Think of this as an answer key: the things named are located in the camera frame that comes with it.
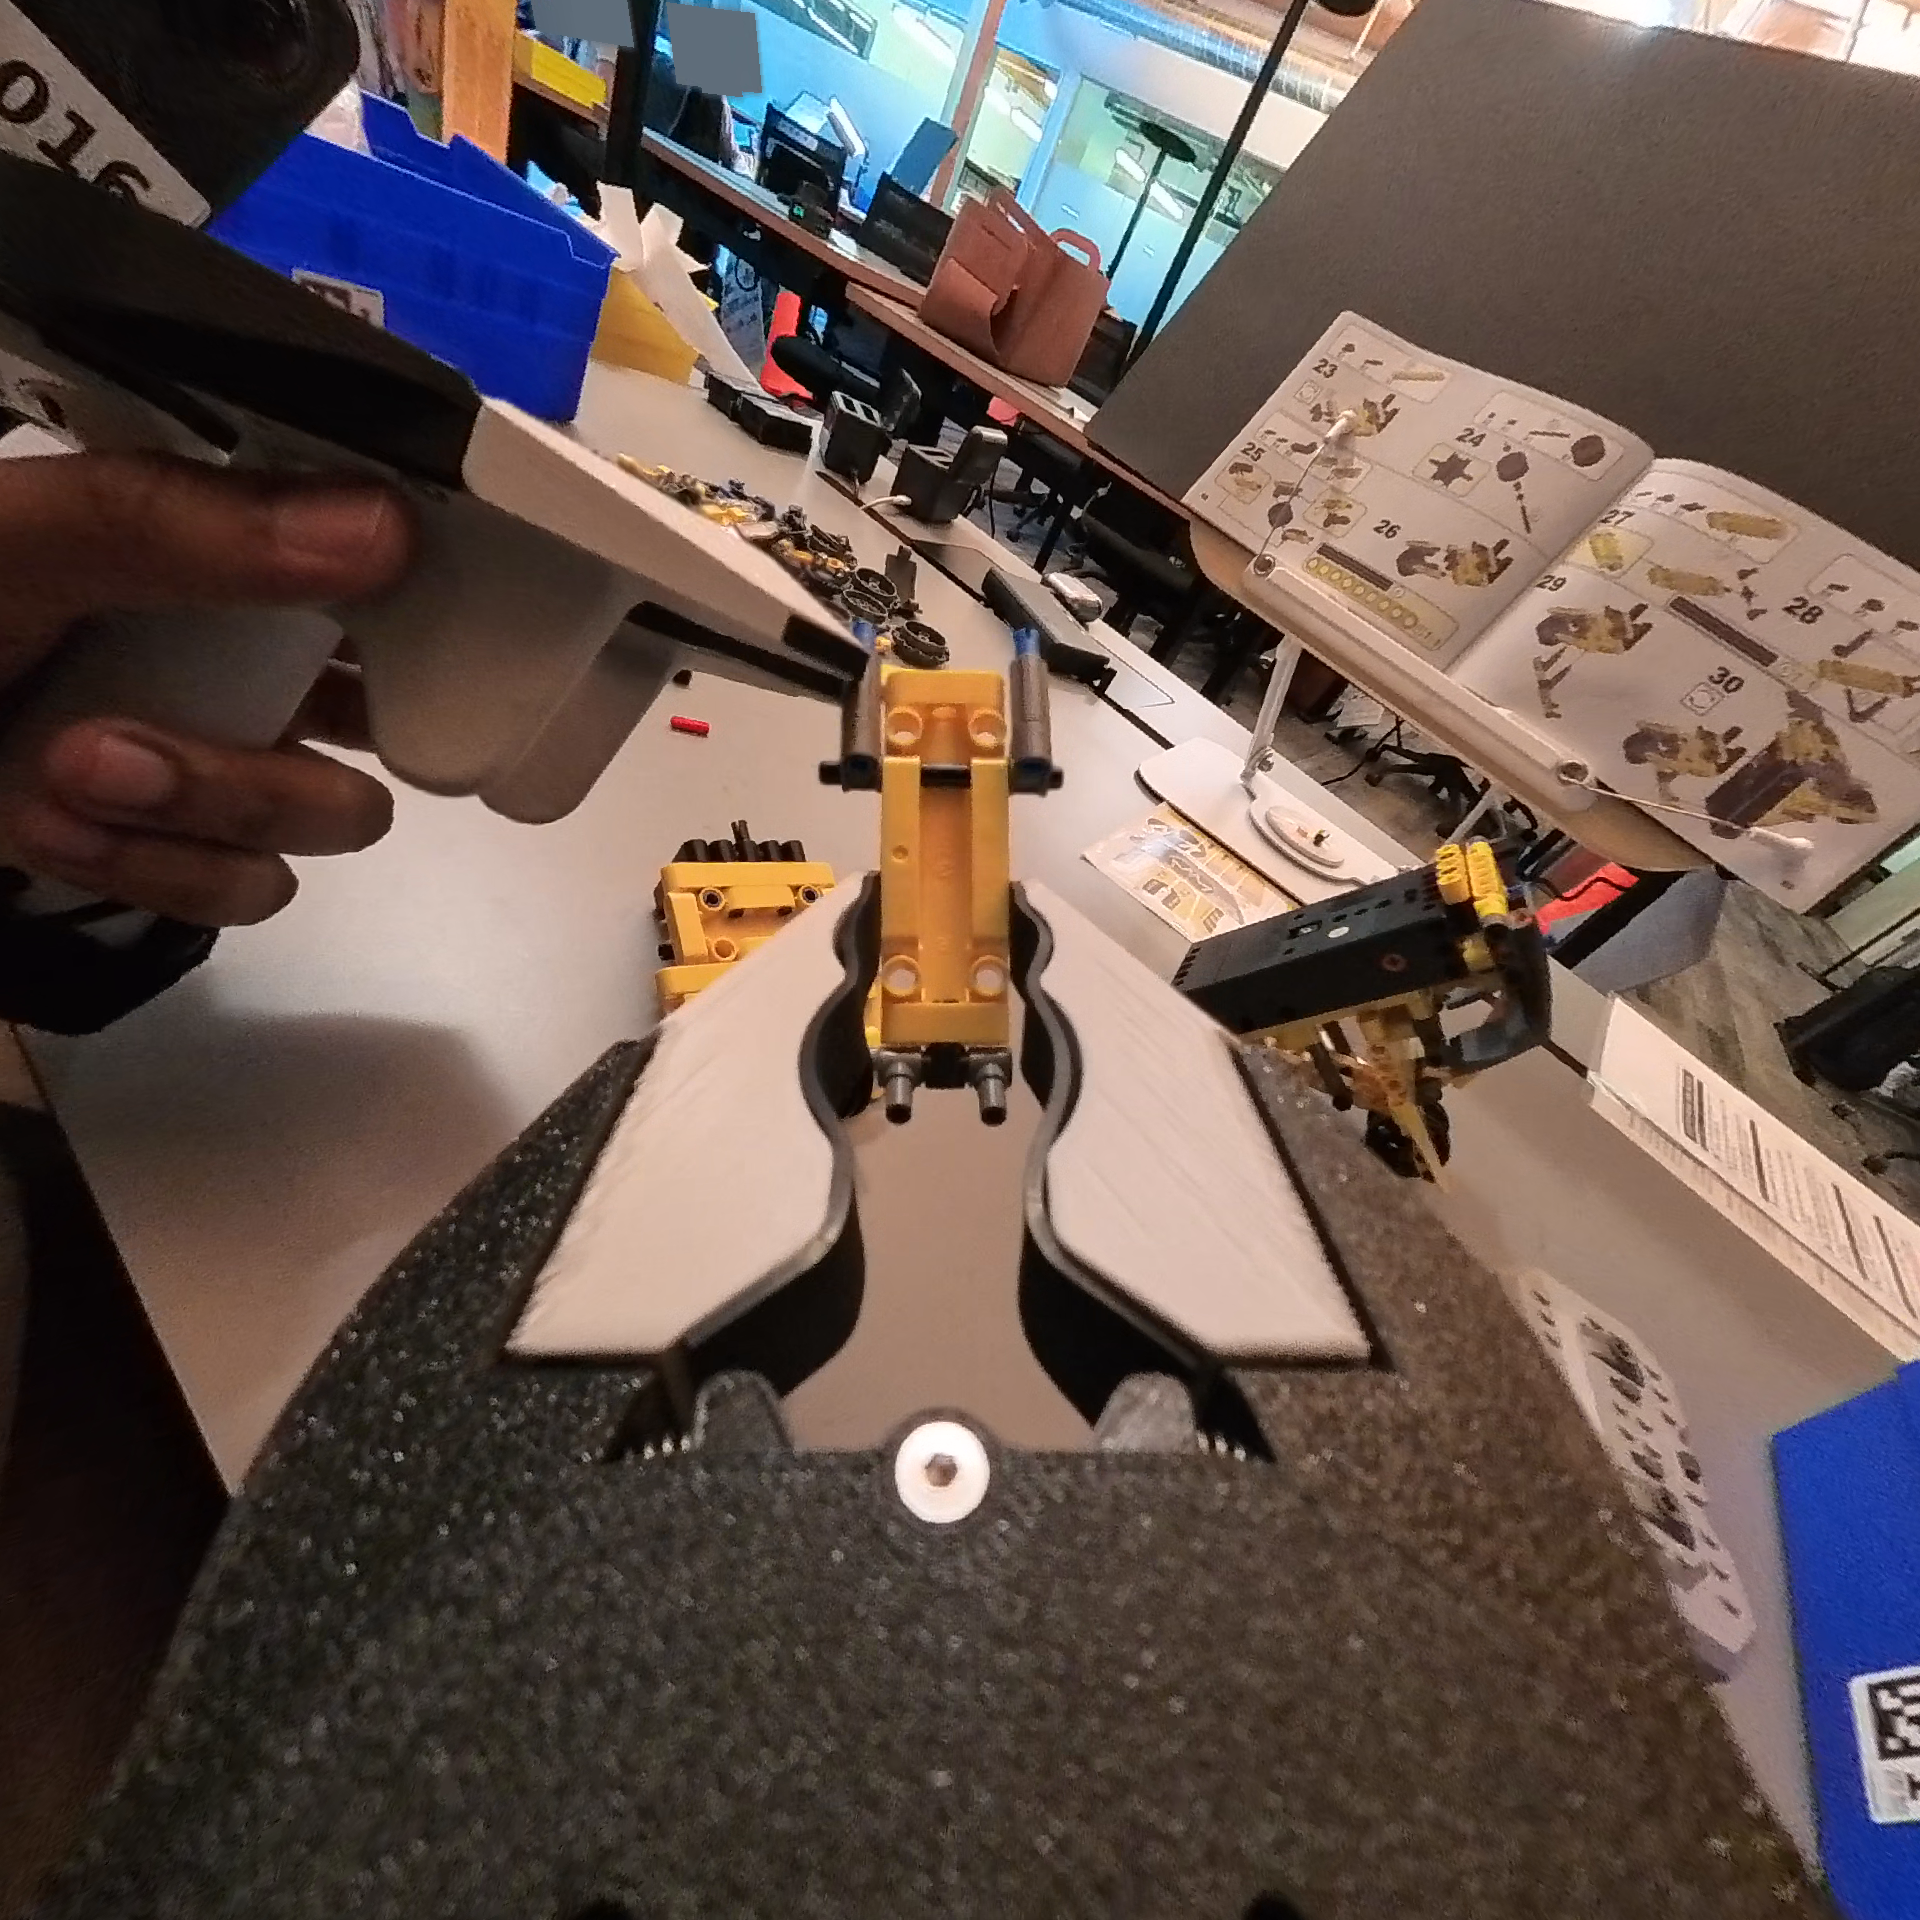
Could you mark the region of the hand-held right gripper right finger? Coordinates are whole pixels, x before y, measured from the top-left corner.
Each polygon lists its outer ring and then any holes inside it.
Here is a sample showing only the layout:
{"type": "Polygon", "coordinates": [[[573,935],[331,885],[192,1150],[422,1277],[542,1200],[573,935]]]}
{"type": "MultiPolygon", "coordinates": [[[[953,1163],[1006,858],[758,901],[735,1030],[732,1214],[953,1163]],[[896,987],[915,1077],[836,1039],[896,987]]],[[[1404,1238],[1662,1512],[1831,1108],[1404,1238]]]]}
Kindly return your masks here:
{"type": "Polygon", "coordinates": [[[1238,1045],[1041,883],[1016,886],[1024,1228],[1180,1373],[1358,1365],[1373,1341],[1238,1045]]]}

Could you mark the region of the brown bag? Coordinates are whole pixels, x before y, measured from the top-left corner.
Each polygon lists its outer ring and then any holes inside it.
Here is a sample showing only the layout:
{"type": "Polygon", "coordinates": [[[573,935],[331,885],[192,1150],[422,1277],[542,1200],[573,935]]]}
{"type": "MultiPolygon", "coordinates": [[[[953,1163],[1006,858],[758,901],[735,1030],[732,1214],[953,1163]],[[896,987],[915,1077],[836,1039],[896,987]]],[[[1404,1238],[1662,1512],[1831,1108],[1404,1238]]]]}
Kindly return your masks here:
{"type": "Polygon", "coordinates": [[[1046,230],[1006,188],[953,216],[919,307],[923,323],[1001,373],[1063,388],[1111,278],[1079,230],[1046,230]]]}

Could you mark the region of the brick instruction booklet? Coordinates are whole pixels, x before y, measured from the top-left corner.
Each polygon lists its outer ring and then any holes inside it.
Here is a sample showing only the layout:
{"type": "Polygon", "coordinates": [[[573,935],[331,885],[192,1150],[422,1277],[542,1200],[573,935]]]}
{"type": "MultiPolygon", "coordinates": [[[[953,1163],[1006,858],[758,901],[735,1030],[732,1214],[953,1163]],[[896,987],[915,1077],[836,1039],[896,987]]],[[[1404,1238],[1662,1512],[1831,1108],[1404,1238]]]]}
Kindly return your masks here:
{"type": "Polygon", "coordinates": [[[1800,915],[1916,831],[1916,570],[1758,483],[1344,310],[1184,504],[1568,830],[1633,814],[1800,915]]]}

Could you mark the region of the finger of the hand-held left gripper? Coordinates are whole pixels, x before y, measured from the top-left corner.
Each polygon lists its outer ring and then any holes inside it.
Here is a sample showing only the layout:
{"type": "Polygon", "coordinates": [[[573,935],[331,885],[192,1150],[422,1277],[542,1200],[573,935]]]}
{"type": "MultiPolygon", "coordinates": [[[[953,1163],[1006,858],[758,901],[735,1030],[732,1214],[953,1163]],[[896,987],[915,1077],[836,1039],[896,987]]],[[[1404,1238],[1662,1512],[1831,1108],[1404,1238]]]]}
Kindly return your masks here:
{"type": "Polygon", "coordinates": [[[609,565],[615,610],[686,670],[849,701],[873,662],[845,620],[739,527],[505,399],[477,405],[463,488],[609,565]]]}

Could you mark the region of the white printed sheet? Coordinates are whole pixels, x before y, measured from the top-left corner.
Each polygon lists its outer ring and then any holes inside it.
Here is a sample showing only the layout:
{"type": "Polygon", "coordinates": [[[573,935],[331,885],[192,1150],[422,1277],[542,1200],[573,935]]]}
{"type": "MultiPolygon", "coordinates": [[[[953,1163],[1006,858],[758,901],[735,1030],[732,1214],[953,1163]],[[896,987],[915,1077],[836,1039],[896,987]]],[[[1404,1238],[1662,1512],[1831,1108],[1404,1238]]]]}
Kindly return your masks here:
{"type": "Polygon", "coordinates": [[[1526,1266],[1508,1292],[1613,1462],[1696,1656],[1727,1680],[1755,1618],[1669,1372],[1624,1320],[1551,1272],[1526,1266]]]}

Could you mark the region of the person's left hand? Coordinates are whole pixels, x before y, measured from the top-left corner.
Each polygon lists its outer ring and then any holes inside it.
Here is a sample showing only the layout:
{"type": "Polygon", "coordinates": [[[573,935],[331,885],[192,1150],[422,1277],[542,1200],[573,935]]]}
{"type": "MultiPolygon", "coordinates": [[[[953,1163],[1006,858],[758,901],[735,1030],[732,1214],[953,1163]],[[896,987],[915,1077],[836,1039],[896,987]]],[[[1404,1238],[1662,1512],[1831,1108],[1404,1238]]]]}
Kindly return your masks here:
{"type": "MultiPolygon", "coordinates": [[[[328,608],[390,589],[414,519],[372,484],[157,454],[5,459],[5,687],[107,612],[328,608]]],[[[296,893],[289,858],[393,828],[393,796],[300,735],[237,749],[125,716],[79,717],[5,773],[5,864],[200,927],[296,893]]]]}

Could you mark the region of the grey partition board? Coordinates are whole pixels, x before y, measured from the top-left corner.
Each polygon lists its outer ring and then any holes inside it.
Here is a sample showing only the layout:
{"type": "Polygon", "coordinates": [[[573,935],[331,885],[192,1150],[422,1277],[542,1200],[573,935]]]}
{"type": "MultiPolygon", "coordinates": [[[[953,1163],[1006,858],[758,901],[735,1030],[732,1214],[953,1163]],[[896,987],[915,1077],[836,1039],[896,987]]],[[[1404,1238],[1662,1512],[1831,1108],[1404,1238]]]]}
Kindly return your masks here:
{"type": "Polygon", "coordinates": [[[1181,496],[1344,310],[1917,560],[1917,82],[1409,12],[1091,438],[1181,496]]]}

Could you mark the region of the yellow sticker sheet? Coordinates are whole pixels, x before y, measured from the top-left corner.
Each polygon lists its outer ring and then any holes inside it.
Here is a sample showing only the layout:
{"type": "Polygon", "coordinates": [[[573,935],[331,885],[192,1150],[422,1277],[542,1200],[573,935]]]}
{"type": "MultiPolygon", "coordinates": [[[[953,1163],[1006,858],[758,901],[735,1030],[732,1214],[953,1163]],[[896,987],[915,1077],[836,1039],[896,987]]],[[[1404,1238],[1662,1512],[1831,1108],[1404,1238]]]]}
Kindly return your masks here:
{"type": "Polygon", "coordinates": [[[1173,807],[1152,807],[1083,850],[1099,877],[1189,944],[1291,911],[1299,901],[1173,807]]]}

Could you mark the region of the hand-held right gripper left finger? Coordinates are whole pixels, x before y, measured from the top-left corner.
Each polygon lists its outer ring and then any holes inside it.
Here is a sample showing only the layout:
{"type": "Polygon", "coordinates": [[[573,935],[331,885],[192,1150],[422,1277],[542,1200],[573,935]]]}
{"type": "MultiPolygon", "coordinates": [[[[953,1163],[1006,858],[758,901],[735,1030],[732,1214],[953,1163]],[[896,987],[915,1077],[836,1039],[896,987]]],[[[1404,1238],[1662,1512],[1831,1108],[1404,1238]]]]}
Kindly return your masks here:
{"type": "Polygon", "coordinates": [[[848,1344],[864,1292],[848,1123],[875,1087],[878,875],[805,908],[648,1036],[507,1338],[534,1370],[643,1370],[655,1426],[708,1384],[784,1402],[848,1344]]]}

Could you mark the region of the black battery box assembly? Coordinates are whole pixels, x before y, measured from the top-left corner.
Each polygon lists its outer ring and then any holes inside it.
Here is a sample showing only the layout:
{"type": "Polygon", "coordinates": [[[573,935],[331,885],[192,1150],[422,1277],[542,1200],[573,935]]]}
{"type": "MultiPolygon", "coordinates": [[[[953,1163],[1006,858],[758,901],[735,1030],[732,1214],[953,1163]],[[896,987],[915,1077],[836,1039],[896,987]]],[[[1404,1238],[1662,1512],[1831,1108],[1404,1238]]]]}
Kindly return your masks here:
{"type": "Polygon", "coordinates": [[[1444,1093],[1551,1032],[1543,930],[1497,844],[1192,944],[1174,992],[1238,1039],[1307,1062],[1399,1176],[1451,1158],[1444,1093]]]}

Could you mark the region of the black laptop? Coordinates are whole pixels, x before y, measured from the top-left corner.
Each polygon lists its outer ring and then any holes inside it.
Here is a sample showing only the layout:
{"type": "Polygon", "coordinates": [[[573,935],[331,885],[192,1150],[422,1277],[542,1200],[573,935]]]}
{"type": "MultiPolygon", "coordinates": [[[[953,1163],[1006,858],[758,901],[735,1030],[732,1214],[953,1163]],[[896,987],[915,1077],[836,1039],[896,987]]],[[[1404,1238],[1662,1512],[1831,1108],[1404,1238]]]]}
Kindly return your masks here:
{"type": "Polygon", "coordinates": [[[953,128],[923,119],[881,171],[854,240],[908,280],[925,288],[945,252],[953,214],[929,197],[932,178],[953,151],[953,128]]]}

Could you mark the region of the yellow brick chassis assembly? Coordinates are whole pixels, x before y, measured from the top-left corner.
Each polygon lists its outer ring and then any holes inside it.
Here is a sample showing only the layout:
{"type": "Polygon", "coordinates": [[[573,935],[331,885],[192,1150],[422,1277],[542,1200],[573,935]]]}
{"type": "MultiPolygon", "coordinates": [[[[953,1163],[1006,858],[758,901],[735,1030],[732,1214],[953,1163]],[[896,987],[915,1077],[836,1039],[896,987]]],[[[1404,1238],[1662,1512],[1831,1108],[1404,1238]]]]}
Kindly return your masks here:
{"type": "Polygon", "coordinates": [[[711,987],[831,886],[831,864],[800,838],[758,836],[743,818],[683,840],[655,879],[659,1015],[711,987]]]}

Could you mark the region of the pile of loose toy bricks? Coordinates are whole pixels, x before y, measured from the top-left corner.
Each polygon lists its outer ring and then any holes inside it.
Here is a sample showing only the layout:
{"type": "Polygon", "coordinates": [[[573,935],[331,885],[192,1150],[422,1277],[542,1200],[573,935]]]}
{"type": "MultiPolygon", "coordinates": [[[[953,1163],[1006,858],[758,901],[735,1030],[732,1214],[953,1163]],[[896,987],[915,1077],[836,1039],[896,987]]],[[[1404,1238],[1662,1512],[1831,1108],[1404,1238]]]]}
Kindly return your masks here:
{"type": "Polygon", "coordinates": [[[756,547],[881,656],[912,668],[951,662],[949,638],[921,618],[921,565],[912,548],[900,547],[879,566],[867,566],[845,535],[820,525],[800,504],[777,507],[735,477],[711,483],[631,453],[620,453],[615,464],[756,547]]]}

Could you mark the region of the white text leaflet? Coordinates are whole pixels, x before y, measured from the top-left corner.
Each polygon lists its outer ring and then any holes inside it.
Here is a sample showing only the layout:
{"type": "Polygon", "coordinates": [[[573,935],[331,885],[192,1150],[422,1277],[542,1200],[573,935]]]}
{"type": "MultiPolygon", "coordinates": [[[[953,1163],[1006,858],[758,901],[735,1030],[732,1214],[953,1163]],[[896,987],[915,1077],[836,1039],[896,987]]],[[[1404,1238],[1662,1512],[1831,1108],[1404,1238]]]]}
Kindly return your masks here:
{"type": "Polygon", "coordinates": [[[1609,999],[1591,1103],[1897,1362],[1917,1357],[1917,1228],[1816,1148],[1609,999]]]}

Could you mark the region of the yellow brick panel assembly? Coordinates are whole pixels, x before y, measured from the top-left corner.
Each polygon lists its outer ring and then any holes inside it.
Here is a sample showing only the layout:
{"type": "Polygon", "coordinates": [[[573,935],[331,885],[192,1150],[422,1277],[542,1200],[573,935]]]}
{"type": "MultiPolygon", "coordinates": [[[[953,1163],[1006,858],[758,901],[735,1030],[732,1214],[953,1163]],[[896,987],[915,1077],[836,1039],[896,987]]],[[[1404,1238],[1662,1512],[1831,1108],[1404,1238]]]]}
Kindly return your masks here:
{"type": "Polygon", "coordinates": [[[1013,1061],[1013,798],[1063,784],[1041,627],[1016,615],[1006,670],[912,664],[875,640],[828,784],[879,798],[868,1039],[889,1123],[923,1087],[967,1087],[1006,1123],[1013,1061]]]}

